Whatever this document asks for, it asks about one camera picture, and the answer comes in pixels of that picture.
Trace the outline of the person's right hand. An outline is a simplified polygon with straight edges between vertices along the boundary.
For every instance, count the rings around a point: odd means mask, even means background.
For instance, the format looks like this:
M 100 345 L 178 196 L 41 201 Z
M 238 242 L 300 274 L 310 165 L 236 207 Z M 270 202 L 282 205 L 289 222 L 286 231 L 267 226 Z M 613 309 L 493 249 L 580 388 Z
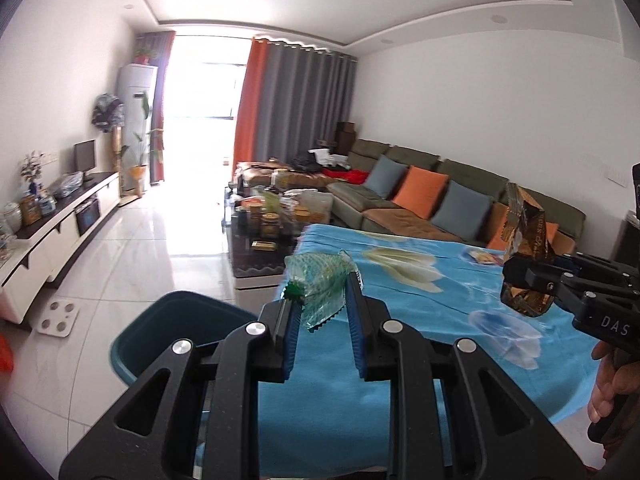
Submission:
M 600 362 L 587 405 L 590 422 L 594 424 L 611 414 L 616 396 L 629 396 L 639 392 L 639 363 L 629 363 L 616 370 L 613 354 L 614 348 L 603 341 L 599 341 L 591 352 L 591 357 Z

